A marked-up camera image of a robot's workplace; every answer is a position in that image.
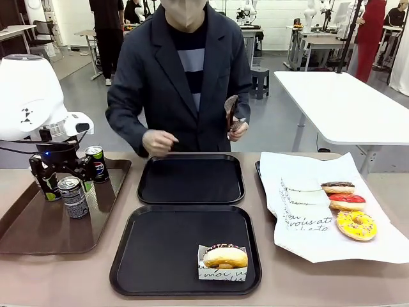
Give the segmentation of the grey background work table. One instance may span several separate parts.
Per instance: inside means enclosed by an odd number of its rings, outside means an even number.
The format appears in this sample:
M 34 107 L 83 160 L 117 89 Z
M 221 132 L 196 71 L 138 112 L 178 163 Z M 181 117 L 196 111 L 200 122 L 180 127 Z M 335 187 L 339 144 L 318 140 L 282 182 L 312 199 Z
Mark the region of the grey background work table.
M 318 67 L 323 68 L 330 54 L 339 55 L 346 47 L 347 41 L 335 34 L 324 32 L 304 33 L 300 28 L 287 26 L 291 29 L 287 58 L 283 64 L 290 70 L 308 71 L 312 67 L 313 52 L 318 52 Z

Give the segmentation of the black office chair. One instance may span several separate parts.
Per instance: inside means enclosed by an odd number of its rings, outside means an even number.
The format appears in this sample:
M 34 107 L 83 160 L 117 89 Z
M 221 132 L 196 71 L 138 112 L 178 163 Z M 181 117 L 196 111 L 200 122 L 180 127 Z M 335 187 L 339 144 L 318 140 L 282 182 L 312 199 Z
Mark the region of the black office chair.
M 52 20 L 34 20 L 33 25 L 35 26 L 33 29 L 35 38 L 29 42 L 30 47 L 47 45 L 48 43 L 53 43 L 55 41 L 53 33 L 54 23 Z

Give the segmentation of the person's left forearm dark sleeve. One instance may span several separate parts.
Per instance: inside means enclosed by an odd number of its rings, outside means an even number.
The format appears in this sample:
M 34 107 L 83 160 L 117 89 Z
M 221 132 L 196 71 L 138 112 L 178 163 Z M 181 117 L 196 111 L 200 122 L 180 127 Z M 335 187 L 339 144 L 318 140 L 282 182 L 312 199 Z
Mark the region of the person's left forearm dark sleeve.
M 235 94 L 236 100 L 231 111 L 231 124 L 236 122 L 249 124 L 251 109 L 249 105 L 249 89 Z

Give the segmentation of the person's right hand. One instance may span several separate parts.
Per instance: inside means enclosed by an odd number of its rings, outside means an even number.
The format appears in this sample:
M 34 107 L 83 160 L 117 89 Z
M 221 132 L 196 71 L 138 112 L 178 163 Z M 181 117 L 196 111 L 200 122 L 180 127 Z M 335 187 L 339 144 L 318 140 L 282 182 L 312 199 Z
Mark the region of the person's right hand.
M 142 137 L 143 147 L 150 157 L 165 156 L 179 140 L 163 130 L 147 130 Z

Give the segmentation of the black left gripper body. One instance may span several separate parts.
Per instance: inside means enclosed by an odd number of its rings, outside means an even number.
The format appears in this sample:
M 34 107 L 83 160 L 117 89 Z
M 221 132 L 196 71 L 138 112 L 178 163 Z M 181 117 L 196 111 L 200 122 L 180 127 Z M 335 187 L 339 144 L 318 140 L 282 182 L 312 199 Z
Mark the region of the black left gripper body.
M 38 155 L 48 167 L 54 170 L 72 170 L 71 162 L 76 159 L 79 144 L 75 143 L 58 143 L 46 144 L 40 143 L 36 145 Z

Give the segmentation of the seated person black shirt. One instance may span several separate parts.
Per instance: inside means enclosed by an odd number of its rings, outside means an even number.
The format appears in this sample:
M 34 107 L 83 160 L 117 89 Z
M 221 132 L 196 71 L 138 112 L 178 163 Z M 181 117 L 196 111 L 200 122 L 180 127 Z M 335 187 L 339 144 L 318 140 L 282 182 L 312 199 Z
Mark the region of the seated person black shirt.
M 407 3 L 399 3 L 397 7 L 392 8 L 385 16 L 384 26 L 401 27 L 404 23 L 405 11 L 408 7 Z

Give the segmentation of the yellow glazed sprinkle donut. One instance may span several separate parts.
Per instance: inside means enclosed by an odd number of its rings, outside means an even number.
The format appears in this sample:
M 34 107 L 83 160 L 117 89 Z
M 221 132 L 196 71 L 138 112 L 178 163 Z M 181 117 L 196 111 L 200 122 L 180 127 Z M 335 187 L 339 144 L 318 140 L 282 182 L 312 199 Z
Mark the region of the yellow glazed sprinkle donut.
M 339 211 L 336 224 L 340 232 L 353 240 L 369 241 L 378 233 L 374 219 L 361 211 Z

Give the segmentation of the black Pepsi can green top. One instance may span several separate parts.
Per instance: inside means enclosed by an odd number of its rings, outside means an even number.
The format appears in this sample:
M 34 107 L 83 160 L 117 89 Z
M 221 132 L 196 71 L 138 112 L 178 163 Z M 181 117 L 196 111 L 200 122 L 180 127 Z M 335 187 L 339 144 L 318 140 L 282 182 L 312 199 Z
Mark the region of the black Pepsi can green top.
M 58 178 L 55 172 L 41 171 L 37 179 L 46 201 L 56 201 L 61 198 L 58 188 Z
M 87 147 L 85 150 L 86 157 L 91 159 L 95 169 L 94 183 L 101 184 L 109 179 L 109 172 L 105 163 L 103 148 L 98 145 Z

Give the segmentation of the person's right forearm dark sleeve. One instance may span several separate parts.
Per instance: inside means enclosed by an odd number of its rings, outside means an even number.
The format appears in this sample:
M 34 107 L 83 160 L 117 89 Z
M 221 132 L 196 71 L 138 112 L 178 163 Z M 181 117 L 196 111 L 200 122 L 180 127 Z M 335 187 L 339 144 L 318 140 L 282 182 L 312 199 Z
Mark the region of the person's right forearm dark sleeve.
M 143 136 L 148 129 L 139 121 L 142 105 L 122 97 L 108 94 L 108 108 L 105 112 L 107 121 L 114 132 L 123 138 L 140 157 L 148 157 L 143 145 Z

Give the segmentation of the black Pepsi can white pattern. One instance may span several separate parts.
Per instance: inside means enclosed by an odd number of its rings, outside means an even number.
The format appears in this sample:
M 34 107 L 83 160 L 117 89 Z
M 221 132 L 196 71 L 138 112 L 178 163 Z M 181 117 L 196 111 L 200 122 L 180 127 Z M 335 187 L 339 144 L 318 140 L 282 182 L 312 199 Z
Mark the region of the black Pepsi can white pattern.
M 58 189 L 70 218 L 82 218 L 89 213 L 86 193 L 77 177 L 62 178 L 58 182 Z

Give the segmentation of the black tray under paper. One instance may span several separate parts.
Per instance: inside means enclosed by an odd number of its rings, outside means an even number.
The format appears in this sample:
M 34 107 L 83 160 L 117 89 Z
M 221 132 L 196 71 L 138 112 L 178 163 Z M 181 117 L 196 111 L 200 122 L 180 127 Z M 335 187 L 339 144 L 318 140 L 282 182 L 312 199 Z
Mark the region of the black tray under paper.
M 256 161 L 255 162 L 255 169 L 256 169 L 256 173 L 258 174 L 258 178 L 259 178 L 259 182 L 261 184 L 262 190 L 266 196 L 266 192 L 265 192 L 265 187 L 263 185 L 262 179 L 261 179 L 261 170 L 260 170 L 260 161 Z M 267 206 L 268 211 L 274 216 L 275 220 L 277 220 L 277 214 L 275 211 L 271 211 L 268 206 Z

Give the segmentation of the chocolate glazed donut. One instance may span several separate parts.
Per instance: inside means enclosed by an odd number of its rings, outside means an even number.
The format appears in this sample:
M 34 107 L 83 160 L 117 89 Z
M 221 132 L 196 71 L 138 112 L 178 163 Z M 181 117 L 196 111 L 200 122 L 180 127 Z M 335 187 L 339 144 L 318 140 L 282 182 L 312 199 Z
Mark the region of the chocolate glazed donut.
M 353 194 L 355 185 L 351 182 L 325 182 L 321 184 L 321 188 L 327 194 Z

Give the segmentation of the large white paper sheet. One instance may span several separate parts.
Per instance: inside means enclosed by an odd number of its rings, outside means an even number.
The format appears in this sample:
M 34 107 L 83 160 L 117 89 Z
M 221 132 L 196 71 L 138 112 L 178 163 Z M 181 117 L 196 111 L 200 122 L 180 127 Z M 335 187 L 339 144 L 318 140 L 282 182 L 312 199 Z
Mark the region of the large white paper sheet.
M 265 187 L 267 206 L 277 214 L 274 230 L 276 246 L 290 251 L 312 263 L 336 260 L 373 260 L 391 264 L 409 264 L 409 238 L 390 221 L 380 204 L 364 182 L 350 153 L 321 161 L 310 157 L 263 152 L 260 157 L 261 179 Z M 325 232 L 301 232 L 288 230 L 284 224 L 284 208 L 294 205 L 284 199 L 287 191 L 281 184 L 282 177 L 314 178 L 321 185 L 325 182 L 351 182 L 353 194 L 366 200 L 363 210 L 371 216 L 378 229 L 369 241 L 353 240 L 339 231 L 336 221 L 339 211 L 330 208 L 332 227 Z

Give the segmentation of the grey plastic step stool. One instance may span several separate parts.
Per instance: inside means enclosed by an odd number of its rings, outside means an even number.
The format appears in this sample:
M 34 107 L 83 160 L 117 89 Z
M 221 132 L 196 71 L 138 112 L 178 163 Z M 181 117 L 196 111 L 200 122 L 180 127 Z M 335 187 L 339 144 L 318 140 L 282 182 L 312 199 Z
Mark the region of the grey plastic step stool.
M 270 70 L 263 67 L 252 67 L 252 88 L 250 94 L 257 100 L 269 96 Z

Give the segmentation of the metal serving tongs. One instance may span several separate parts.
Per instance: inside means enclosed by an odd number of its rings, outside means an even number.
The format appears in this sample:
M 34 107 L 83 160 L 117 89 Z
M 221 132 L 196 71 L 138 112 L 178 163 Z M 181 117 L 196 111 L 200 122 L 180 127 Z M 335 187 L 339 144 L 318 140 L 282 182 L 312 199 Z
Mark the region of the metal serving tongs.
M 239 120 L 234 119 L 237 103 L 238 95 L 230 96 L 224 103 L 228 132 L 237 131 L 246 122 L 246 118 L 241 118 Z

